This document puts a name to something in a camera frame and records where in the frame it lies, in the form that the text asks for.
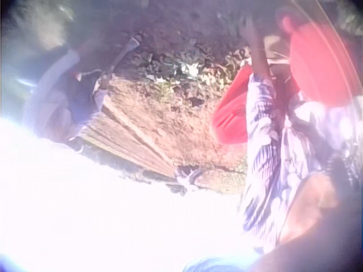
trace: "patterned shirt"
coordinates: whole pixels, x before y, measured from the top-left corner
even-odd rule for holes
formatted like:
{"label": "patterned shirt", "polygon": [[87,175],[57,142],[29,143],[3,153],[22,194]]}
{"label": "patterned shirt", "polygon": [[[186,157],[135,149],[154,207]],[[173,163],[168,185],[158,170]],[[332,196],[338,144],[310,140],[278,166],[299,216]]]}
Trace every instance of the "patterned shirt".
{"label": "patterned shirt", "polygon": [[324,170],[333,152],[345,147],[342,121],[355,117],[351,105],[326,110],[304,102],[301,93],[291,99],[286,116],[276,105],[272,82],[252,74],[246,105],[248,174],[240,212],[243,234],[264,253],[275,247],[302,181]]}

